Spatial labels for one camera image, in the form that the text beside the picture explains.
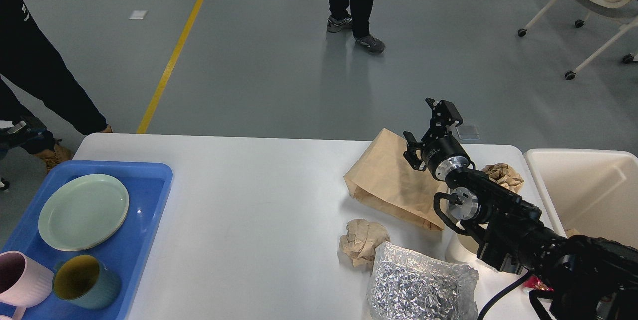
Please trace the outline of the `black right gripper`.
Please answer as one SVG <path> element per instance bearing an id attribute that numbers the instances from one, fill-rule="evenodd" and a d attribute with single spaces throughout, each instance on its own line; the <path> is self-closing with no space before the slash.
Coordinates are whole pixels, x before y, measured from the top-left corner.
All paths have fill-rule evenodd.
<path id="1" fill-rule="evenodd" d="M 413 170 L 429 171 L 433 179 L 445 181 L 447 175 L 457 168 L 468 168 L 471 158 L 456 138 L 451 136 L 454 127 L 464 120 L 453 102 L 426 98 L 432 110 L 429 129 L 417 141 L 412 132 L 404 131 L 406 151 L 404 158 Z"/>

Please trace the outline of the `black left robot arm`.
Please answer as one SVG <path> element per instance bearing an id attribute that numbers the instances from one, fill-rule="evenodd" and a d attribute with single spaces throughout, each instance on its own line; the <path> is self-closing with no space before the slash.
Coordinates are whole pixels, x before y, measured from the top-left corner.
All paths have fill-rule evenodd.
<path id="1" fill-rule="evenodd" d="M 34 116 L 22 116 L 20 122 L 1 121 L 0 151 L 5 154 L 11 148 L 20 147 L 30 139 L 36 139 L 47 131 L 47 127 Z"/>

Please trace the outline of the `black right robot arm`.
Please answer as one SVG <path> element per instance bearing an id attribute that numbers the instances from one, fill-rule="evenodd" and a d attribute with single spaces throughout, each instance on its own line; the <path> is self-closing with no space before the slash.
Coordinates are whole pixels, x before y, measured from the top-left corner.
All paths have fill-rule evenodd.
<path id="1" fill-rule="evenodd" d="M 635 320 L 637 250 L 604 238 L 565 238 L 545 227 L 541 210 L 473 168 L 452 134 L 463 119 L 452 102 L 426 98 L 428 131 L 418 141 L 405 131 L 404 157 L 414 170 L 428 170 L 451 193 L 436 193 L 433 209 L 449 228 L 478 243 L 477 257 L 501 272 L 528 272 L 497 293 L 478 315 L 532 276 L 548 290 L 531 290 L 541 320 Z"/>

